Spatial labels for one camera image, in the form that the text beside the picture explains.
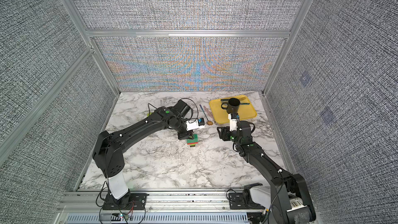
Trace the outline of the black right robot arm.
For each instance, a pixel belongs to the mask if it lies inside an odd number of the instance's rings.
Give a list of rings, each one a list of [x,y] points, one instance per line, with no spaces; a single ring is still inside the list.
[[[300,174],[292,174],[275,163],[263,148],[253,141],[255,127],[239,121],[235,130],[218,127],[219,138],[233,142],[233,149],[250,165],[254,166],[270,186],[270,199],[260,195],[259,185],[247,186],[245,204],[265,207],[254,224],[308,224],[316,220],[316,211],[306,181]]]

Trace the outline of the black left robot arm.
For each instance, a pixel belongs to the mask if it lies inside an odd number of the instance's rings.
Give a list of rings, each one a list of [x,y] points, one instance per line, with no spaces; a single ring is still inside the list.
[[[98,135],[92,158],[106,178],[110,195],[115,200],[130,194],[122,172],[125,166],[123,154],[139,141],[165,129],[176,131],[179,140],[193,138],[193,131],[187,127],[187,121],[192,117],[193,109],[185,101],[178,100],[174,106],[156,108],[148,117],[127,128],[113,133],[103,131]]]

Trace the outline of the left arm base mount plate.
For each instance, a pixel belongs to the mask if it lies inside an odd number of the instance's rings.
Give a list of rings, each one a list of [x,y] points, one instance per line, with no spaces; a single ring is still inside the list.
[[[108,194],[102,209],[106,211],[144,210],[147,196],[146,193],[129,193],[117,200],[111,194]]]

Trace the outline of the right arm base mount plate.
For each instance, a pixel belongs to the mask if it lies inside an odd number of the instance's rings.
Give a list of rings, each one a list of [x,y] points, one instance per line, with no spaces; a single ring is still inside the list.
[[[265,209],[264,206],[258,203],[254,203],[252,200],[249,199],[248,196],[245,196],[243,193],[229,191],[226,193],[226,196],[229,202],[230,209],[232,210]]]

